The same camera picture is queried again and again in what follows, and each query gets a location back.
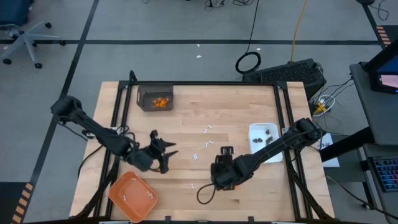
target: computer monitor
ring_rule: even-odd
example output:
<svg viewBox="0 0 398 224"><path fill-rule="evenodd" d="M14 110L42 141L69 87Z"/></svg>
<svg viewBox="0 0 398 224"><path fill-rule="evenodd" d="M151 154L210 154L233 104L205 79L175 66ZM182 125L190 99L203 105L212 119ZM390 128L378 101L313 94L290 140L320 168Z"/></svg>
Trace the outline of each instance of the computer monitor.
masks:
<svg viewBox="0 0 398 224"><path fill-rule="evenodd" d="M398 94L398 40L364 65L373 91Z"/></svg>

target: orange object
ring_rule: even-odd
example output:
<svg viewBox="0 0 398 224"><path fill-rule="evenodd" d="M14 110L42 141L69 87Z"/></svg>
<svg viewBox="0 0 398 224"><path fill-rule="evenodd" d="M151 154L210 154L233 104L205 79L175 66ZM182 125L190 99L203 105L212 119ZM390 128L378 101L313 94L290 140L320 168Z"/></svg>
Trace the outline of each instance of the orange object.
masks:
<svg viewBox="0 0 398 224"><path fill-rule="evenodd" d="M133 172L126 172L112 185L109 198L134 223L143 221L158 199L157 194Z"/></svg>

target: table leg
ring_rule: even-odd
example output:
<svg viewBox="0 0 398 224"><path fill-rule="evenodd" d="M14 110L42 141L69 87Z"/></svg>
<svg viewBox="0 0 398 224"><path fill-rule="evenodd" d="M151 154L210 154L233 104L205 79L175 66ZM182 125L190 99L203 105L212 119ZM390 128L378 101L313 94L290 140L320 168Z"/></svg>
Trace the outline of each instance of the table leg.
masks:
<svg viewBox="0 0 398 224"><path fill-rule="evenodd" d="M333 143L320 151L322 162L336 158L348 151L357 149L366 143L374 143L373 134L370 127L364 128L355 134Z"/></svg>

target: yellow cable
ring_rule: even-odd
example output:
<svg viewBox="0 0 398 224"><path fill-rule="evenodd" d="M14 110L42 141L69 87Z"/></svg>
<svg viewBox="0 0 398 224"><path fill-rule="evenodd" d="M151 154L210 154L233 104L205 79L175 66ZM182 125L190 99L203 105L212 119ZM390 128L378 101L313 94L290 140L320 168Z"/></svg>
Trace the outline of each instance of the yellow cable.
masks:
<svg viewBox="0 0 398 224"><path fill-rule="evenodd" d="M293 44L292 44L292 55L290 56L290 62L293 62L293 56L294 56L294 43L296 42L296 35L297 35L297 31L299 29L299 25L301 22L301 18L304 15L304 11L305 11L305 7L307 6L307 2L308 0L305 0L304 5L303 5L303 9L301 10L301 14L300 14L300 18L297 21L297 25L296 25L296 30L294 31L294 37L293 37Z"/></svg>

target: paper piece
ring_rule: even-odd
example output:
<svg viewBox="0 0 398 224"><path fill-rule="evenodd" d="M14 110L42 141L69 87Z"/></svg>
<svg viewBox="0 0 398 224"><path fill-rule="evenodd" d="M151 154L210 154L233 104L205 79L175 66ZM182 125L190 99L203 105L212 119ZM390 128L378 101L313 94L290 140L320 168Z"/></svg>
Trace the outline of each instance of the paper piece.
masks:
<svg viewBox="0 0 398 224"><path fill-rule="evenodd" d="M322 137L322 146L320 144L321 144L321 139L319 139L317 142L317 148L321 150L333 144L330 133L326 133ZM338 163L337 158L333 158L330 159L329 161L323 162L323 167L340 167L340 164Z"/></svg>

